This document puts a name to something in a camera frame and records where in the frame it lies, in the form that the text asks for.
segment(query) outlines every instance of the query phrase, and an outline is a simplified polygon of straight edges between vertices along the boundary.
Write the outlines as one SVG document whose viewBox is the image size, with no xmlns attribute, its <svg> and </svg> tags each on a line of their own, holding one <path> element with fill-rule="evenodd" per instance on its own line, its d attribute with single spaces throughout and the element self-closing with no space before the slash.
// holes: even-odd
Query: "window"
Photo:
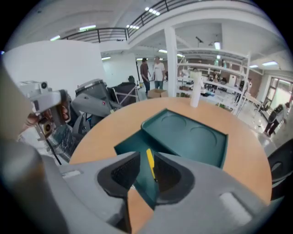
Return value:
<svg viewBox="0 0 293 234">
<path fill-rule="evenodd" d="M 267 112 L 271 113 L 280 104 L 293 102 L 292 91 L 293 82 L 272 77 L 265 100 Z"/>
</svg>

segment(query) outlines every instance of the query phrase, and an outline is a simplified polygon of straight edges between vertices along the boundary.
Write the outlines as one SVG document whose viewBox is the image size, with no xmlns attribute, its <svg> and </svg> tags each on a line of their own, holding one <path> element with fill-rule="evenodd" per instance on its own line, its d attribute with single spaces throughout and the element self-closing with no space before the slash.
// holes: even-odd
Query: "yellow tape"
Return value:
<svg viewBox="0 0 293 234">
<path fill-rule="evenodd" d="M 156 179 L 155 173 L 154 173 L 154 170 L 153 170 L 153 168 L 155 167 L 155 162 L 154 162 L 154 158 L 152 157 L 151 150 L 147 149 L 146 154 L 147 154 L 148 163 L 149 163 L 150 168 L 151 168 L 152 176 L 154 177 L 154 179 Z"/>
</svg>

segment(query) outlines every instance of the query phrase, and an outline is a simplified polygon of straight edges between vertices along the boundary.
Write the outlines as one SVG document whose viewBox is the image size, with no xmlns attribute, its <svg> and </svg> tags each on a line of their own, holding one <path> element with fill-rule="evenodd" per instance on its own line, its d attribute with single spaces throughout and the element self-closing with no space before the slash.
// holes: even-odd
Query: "dark shirt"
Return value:
<svg viewBox="0 0 293 234">
<path fill-rule="evenodd" d="M 142 75 L 145 76 L 145 78 L 147 78 L 148 80 L 148 76 L 147 76 L 147 72 L 148 71 L 148 65 L 147 64 L 141 64 L 141 77 Z"/>
</svg>

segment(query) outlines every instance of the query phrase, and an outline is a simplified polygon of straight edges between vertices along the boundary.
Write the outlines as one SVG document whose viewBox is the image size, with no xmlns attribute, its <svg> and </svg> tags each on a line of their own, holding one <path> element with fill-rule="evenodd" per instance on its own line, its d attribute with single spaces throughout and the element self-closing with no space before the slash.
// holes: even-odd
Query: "white t-shirt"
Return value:
<svg viewBox="0 0 293 234">
<path fill-rule="evenodd" d="M 156 81 L 162 81 L 163 80 L 163 71 L 165 70 L 164 64 L 159 63 L 154 65 L 154 73 L 152 74 L 152 77 L 155 76 Z"/>
</svg>

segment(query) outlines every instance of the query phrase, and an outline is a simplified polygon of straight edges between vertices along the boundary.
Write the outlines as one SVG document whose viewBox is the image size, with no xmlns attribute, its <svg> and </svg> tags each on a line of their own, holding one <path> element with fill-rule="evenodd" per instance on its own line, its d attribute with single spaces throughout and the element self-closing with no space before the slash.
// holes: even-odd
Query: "balcony railing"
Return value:
<svg viewBox="0 0 293 234">
<path fill-rule="evenodd" d="M 121 27 L 109 27 L 89 29 L 83 32 L 77 32 L 62 39 L 76 40 L 92 43 L 101 43 L 106 41 L 127 41 L 127 30 Z"/>
<path fill-rule="evenodd" d="M 133 34 L 135 34 L 141 27 L 159 17 L 160 15 L 176 9 L 178 7 L 203 1 L 212 0 L 162 0 L 155 5 L 145 10 L 139 17 L 137 17 L 129 26 L 129 28 L 113 27 L 113 28 L 98 28 L 89 29 L 84 32 L 77 32 L 62 39 L 77 40 L 84 42 L 100 43 L 105 41 L 127 41 Z M 251 5 L 256 5 L 250 0 L 227 0 L 245 2 Z"/>
</svg>

